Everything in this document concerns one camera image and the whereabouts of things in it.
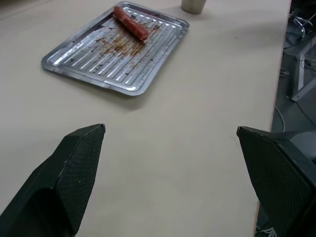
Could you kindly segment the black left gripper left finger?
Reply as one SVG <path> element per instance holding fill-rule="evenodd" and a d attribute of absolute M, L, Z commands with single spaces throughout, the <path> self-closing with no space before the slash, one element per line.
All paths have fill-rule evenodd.
<path fill-rule="evenodd" d="M 66 135 L 0 215 L 0 237 L 75 237 L 94 187 L 106 128 Z"/>

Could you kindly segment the grey metal table leg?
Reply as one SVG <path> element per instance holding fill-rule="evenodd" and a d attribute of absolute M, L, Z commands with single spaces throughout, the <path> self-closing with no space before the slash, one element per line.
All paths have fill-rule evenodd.
<path fill-rule="evenodd" d="M 293 89 L 291 100 L 298 102 L 314 87 L 316 87 L 316 76 L 311 80 L 305 80 L 305 59 L 309 51 L 316 46 L 316 35 L 299 42 L 296 46 L 291 46 L 283 50 L 284 54 L 293 56 L 296 60 L 295 74 L 293 79 Z"/>

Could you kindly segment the chrome chair base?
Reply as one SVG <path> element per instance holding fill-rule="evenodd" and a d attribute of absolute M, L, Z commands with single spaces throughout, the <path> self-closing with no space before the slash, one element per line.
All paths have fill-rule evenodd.
<path fill-rule="evenodd" d="M 289 13 L 288 24 L 290 30 L 287 32 L 287 37 L 296 37 L 297 42 L 304 40 L 316 26 L 316 9 L 292 9 Z"/>

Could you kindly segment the red sausage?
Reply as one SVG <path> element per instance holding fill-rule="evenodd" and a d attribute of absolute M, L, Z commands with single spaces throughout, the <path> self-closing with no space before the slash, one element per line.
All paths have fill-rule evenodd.
<path fill-rule="evenodd" d="M 114 7 L 113 15 L 139 40 L 146 41 L 148 39 L 149 32 L 147 29 L 129 17 L 120 6 Z"/>

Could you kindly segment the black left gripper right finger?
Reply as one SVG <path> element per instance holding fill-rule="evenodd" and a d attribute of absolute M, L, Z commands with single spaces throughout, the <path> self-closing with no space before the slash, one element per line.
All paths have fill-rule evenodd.
<path fill-rule="evenodd" d="M 316 130 L 237 129 L 248 174 L 277 237 L 316 237 Z"/>

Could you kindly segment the metal cup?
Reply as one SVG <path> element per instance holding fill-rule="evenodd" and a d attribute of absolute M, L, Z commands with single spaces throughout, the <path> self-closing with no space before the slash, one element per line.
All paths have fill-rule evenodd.
<path fill-rule="evenodd" d="M 190 14 L 201 14 L 206 0 L 182 0 L 181 8 Z"/>

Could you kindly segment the ribbed metal baking tray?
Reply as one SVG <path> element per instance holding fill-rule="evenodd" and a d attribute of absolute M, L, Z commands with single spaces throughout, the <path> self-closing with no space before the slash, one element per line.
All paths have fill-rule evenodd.
<path fill-rule="evenodd" d="M 128 1 L 118 6 L 150 33 L 140 41 L 108 9 L 43 57 L 45 70 L 128 96 L 143 94 L 189 23 Z"/>

